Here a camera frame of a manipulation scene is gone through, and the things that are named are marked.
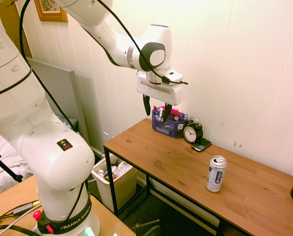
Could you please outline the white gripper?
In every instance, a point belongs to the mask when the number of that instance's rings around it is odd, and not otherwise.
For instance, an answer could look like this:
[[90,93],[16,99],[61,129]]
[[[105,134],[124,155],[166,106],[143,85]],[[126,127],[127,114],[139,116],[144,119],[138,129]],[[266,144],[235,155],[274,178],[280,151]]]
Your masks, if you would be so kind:
[[182,102],[184,93],[184,84],[162,83],[155,85],[150,83],[148,75],[151,72],[138,71],[137,72],[137,92],[143,94],[143,104],[146,114],[149,116],[151,113],[150,97],[165,102],[163,123],[168,120],[172,105],[176,106]]

